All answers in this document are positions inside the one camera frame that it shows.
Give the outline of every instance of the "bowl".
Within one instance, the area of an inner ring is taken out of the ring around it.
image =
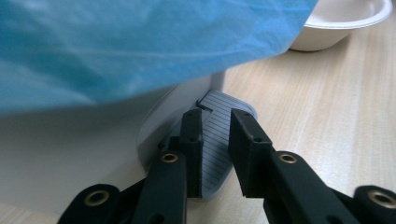
[[[291,49],[326,49],[353,30],[374,25],[392,11],[390,0],[318,0]]]

